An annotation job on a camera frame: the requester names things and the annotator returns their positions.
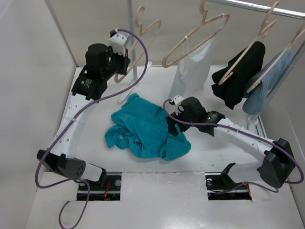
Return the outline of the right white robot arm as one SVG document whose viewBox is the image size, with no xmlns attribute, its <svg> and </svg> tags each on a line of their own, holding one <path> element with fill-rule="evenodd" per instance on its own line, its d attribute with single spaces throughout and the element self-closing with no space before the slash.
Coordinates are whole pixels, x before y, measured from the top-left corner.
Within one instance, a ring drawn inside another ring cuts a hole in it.
<svg viewBox="0 0 305 229">
<path fill-rule="evenodd" d="M 174 112 L 166 117 L 170 134 L 177 137 L 179 132 L 195 127 L 202 133 L 235 145 L 257 160 L 259 178 L 275 189 L 288 183 L 292 171 L 300 168 L 285 139 L 275 141 L 255 135 L 220 112 L 206 111 L 195 97 L 183 98 L 177 95 L 165 100 L 165 103 L 174 106 Z"/>
</svg>

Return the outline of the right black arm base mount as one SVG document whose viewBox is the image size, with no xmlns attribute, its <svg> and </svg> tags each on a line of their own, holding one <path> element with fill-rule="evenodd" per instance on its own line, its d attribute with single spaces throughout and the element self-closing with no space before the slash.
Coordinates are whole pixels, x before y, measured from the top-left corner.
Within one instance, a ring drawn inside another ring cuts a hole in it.
<svg viewBox="0 0 305 229">
<path fill-rule="evenodd" d="M 208 200 L 252 200 L 249 185 L 236 183 L 229 176 L 235 165 L 230 163 L 221 172 L 205 173 Z"/>
</svg>

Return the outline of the teal t shirt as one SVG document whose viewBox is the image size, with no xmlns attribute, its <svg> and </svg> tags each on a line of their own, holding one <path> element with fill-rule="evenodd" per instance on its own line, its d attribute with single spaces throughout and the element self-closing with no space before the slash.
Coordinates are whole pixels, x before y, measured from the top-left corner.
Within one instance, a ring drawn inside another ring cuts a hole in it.
<svg viewBox="0 0 305 229">
<path fill-rule="evenodd" d="M 111 115 L 115 125 L 104 135 L 107 147 L 128 148 L 141 159 L 172 161 L 186 155 L 191 143 L 182 132 L 177 137 L 168 133 L 166 117 L 163 108 L 133 93 Z"/>
</svg>

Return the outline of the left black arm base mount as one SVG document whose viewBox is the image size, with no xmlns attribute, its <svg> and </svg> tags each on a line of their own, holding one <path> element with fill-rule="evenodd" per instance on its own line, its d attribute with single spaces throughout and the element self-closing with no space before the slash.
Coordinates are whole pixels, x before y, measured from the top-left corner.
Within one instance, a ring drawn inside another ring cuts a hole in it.
<svg viewBox="0 0 305 229">
<path fill-rule="evenodd" d="M 108 173 L 102 186 L 89 180 L 88 183 L 90 185 L 89 201 L 120 201 L 122 173 Z"/>
</svg>

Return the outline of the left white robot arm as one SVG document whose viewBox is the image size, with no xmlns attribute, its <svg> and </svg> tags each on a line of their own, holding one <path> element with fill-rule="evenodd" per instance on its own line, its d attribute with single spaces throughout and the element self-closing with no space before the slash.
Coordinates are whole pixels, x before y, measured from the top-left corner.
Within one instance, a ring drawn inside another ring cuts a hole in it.
<svg viewBox="0 0 305 229">
<path fill-rule="evenodd" d="M 76 149 L 86 122 L 116 73 L 126 73 L 130 63 L 124 45 L 92 44 L 85 54 L 86 64 L 71 90 L 66 115 L 47 150 L 39 150 L 40 165 L 70 180 L 89 180 L 95 189 L 106 185 L 105 169 L 77 159 Z"/>
</svg>

